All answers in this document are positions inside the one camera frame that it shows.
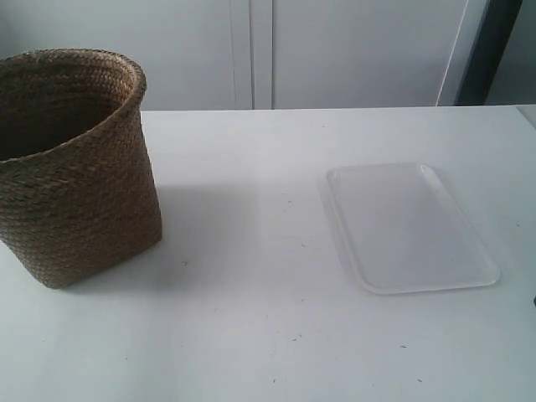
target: cabinet door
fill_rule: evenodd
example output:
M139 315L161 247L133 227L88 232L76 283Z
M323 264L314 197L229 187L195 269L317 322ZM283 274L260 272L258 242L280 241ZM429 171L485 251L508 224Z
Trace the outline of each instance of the cabinet door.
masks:
M249 40L247 0L0 2L0 57L71 47L123 53L145 70L146 110L250 109Z
M274 0L273 106L437 105L444 81L456 86L449 66L461 79L485 3Z

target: clear plastic tray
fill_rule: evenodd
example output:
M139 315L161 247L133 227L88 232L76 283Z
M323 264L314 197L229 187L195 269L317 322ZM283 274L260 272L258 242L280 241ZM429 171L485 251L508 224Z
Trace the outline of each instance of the clear plastic tray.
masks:
M439 291L498 280L500 270L431 167L342 167L327 174L327 183L348 260L369 291Z

